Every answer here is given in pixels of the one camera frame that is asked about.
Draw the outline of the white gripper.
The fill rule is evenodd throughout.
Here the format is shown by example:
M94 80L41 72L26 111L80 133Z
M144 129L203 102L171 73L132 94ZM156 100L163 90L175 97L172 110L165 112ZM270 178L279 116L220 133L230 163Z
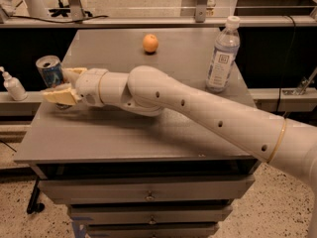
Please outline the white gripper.
M103 102L101 101L99 86L102 77L107 72L108 70L104 68L89 70L86 67L64 68L62 70L64 78L67 82L75 84L76 90L70 85L61 85L44 90L43 97L50 103L70 106L76 105L81 98L81 101L88 106L102 107Z

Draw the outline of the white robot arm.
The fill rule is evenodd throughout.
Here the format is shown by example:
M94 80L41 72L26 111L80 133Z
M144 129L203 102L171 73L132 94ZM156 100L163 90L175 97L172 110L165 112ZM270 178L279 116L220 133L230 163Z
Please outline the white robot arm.
M43 91L50 103L111 105L157 116L174 110L256 159L308 184L314 207L308 237L317 238L317 128L185 85L140 65L128 73L104 68L67 68L68 82Z

